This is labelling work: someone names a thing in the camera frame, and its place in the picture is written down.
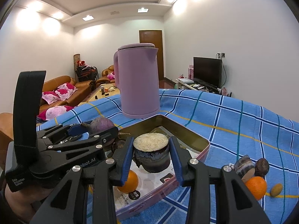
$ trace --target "kettle handle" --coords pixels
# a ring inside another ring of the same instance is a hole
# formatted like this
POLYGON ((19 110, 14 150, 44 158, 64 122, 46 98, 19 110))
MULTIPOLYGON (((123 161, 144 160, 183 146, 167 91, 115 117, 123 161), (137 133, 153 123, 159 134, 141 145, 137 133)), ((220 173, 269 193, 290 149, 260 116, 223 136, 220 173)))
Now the kettle handle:
POLYGON ((114 76, 115 76, 115 83, 119 90, 120 89, 120 83, 119 83, 119 71, 118 71, 118 51, 115 52, 113 56, 113 63, 114 63, 114 76))

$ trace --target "orange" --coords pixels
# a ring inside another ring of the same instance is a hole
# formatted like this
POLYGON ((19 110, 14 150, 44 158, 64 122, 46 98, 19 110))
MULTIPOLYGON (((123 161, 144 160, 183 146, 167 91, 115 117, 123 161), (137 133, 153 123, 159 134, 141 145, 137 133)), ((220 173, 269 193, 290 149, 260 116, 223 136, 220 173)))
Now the orange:
POLYGON ((124 186, 117 187, 117 188, 119 189, 119 191, 128 194, 137 189, 138 183, 139 183, 139 180, 138 180, 137 174, 135 172, 133 172, 132 170, 130 170, 128 180, 125 182, 124 186))
POLYGON ((245 183, 245 185, 256 198, 256 200, 260 200, 266 194, 267 183, 262 177, 252 177, 245 183))

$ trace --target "kettle lid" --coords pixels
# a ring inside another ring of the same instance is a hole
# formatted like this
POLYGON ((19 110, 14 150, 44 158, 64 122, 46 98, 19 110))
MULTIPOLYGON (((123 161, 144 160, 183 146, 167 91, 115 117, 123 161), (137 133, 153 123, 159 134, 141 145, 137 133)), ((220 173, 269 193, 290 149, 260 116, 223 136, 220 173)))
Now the kettle lid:
POLYGON ((130 49, 130 48, 142 48, 142 47, 155 47, 154 44, 151 43, 138 43, 138 44, 128 44, 128 45, 123 45, 122 47, 119 47, 118 50, 122 49, 130 49))

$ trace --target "wooden door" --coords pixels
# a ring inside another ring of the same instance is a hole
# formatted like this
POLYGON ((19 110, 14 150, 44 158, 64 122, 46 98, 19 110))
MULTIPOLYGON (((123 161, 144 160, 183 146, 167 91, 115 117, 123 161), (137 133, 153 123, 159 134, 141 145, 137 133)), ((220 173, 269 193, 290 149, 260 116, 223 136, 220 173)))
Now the wooden door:
POLYGON ((164 61, 163 61, 163 39, 162 30, 140 30, 139 31, 140 43, 152 43, 158 50, 158 76, 159 80, 164 79, 164 61))

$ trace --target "television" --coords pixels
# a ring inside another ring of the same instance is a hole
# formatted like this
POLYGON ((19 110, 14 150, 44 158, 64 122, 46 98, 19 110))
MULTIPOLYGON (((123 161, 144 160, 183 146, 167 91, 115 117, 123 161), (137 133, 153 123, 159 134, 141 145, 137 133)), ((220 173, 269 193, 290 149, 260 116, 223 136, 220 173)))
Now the television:
POLYGON ((220 59, 194 57, 193 80, 199 84, 206 82, 221 87, 222 61, 220 59))

